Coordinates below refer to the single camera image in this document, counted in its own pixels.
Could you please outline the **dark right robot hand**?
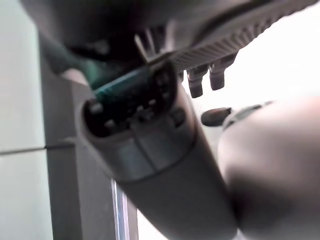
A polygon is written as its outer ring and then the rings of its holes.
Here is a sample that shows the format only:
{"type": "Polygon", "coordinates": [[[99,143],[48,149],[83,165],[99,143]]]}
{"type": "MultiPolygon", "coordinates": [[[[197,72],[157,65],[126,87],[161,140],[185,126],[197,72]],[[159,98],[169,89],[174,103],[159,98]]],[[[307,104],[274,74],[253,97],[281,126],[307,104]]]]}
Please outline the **dark right robot hand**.
{"type": "Polygon", "coordinates": [[[79,132],[106,174],[169,240],[317,240],[320,98],[197,118],[169,63],[83,70],[79,132]]]}

